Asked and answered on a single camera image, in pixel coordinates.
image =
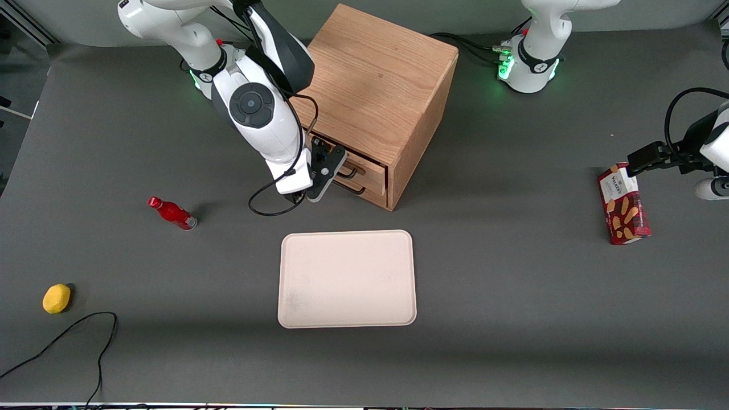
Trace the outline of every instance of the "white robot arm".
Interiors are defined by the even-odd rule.
[[[679,167],[681,174],[706,171],[713,178],[700,181],[695,193],[701,199],[729,199],[729,101],[693,123],[679,142],[670,137],[671,113],[676,103],[689,93],[710,93],[723,98],[729,94],[711,88],[689,88],[682,91],[668,106],[666,142],[652,142],[628,155],[628,175],[634,177],[652,169]]]
[[[256,47],[221,47],[205,26],[190,22],[210,6],[227,7],[245,20]],[[314,64],[306,47],[260,0],[122,0],[117,11],[129,32],[163,41],[182,55],[198,88],[260,152],[280,194],[294,202],[305,194],[310,201],[321,198],[346,151],[317,152],[312,163],[311,148],[288,98],[309,86]]]
[[[559,53],[572,33],[566,15],[578,10],[615,6],[620,0],[521,0],[531,13],[527,35],[517,33],[502,42],[510,52],[503,57],[498,78],[520,93],[536,93],[554,77]]]

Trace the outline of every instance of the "wood grain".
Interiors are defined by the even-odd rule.
[[[451,82],[453,81],[453,73],[456,71],[457,56],[451,61],[450,66],[443,72],[443,78],[440,80],[439,87],[434,93],[427,105],[427,109],[420,117],[418,125],[413,135],[408,140],[406,148],[402,151],[397,163],[390,168],[388,186],[388,205],[393,210],[397,202],[400,200],[408,181],[413,176],[415,168],[420,163],[420,159],[425,153],[425,149],[430,144],[430,140],[440,125],[445,110],[445,102],[448,100],[448,94],[451,91]]]
[[[458,49],[415,31],[337,6],[308,46],[316,64],[302,93],[319,104],[313,132],[350,158],[337,181],[394,210],[441,119]],[[302,121],[314,110],[292,100]]]
[[[345,180],[345,181],[339,181],[339,182],[342,183],[343,185],[346,185],[346,186],[352,188],[353,190],[360,190],[360,189],[363,188],[362,186],[357,185],[357,184],[355,184],[355,183],[353,183],[351,181],[346,181]],[[387,207],[387,196],[384,195],[384,194],[383,195],[378,195],[376,192],[374,192],[372,190],[368,190],[367,188],[365,188],[364,189],[364,192],[361,193],[359,195],[359,197],[362,198],[362,199],[364,199],[364,200],[366,200],[366,201],[372,202],[373,204],[375,204],[375,205],[377,205],[379,207],[382,207],[384,209],[387,209],[389,211],[392,210],[392,209],[390,209],[390,208]]]
[[[393,165],[458,50],[436,39],[337,6],[309,44],[316,69],[303,91],[319,103],[315,130]],[[302,123],[313,109],[293,101]]]
[[[385,195],[385,168],[366,160],[354,152],[347,152],[347,161],[340,172],[349,174],[356,169],[356,174],[351,179],[337,178],[337,181],[351,181],[361,185],[378,195]]]

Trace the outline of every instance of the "drawer handle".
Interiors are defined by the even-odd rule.
[[[364,188],[362,188],[361,190],[355,190],[353,188],[348,187],[347,185],[344,185],[343,183],[341,183],[339,181],[333,181],[333,182],[335,184],[341,186],[342,188],[346,189],[347,191],[353,193],[354,195],[361,195],[361,194],[365,193],[365,189]]]
[[[349,174],[342,174],[341,172],[337,173],[337,177],[340,177],[341,179],[352,179],[355,175],[357,175],[357,168],[352,169],[352,172]]]

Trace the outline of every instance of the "yellow ball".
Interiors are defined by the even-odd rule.
[[[69,305],[71,300],[71,288],[58,283],[48,288],[43,296],[43,309],[51,314],[61,313]]]

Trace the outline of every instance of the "red bottle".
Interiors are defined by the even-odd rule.
[[[172,222],[181,229],[189,231],[195,226],[198,226],[198,220],[188,211],[177,206],[174,202],[163,201],[158,197],[153,196],[147,203],[149,206],[156,209],[164,220]]]

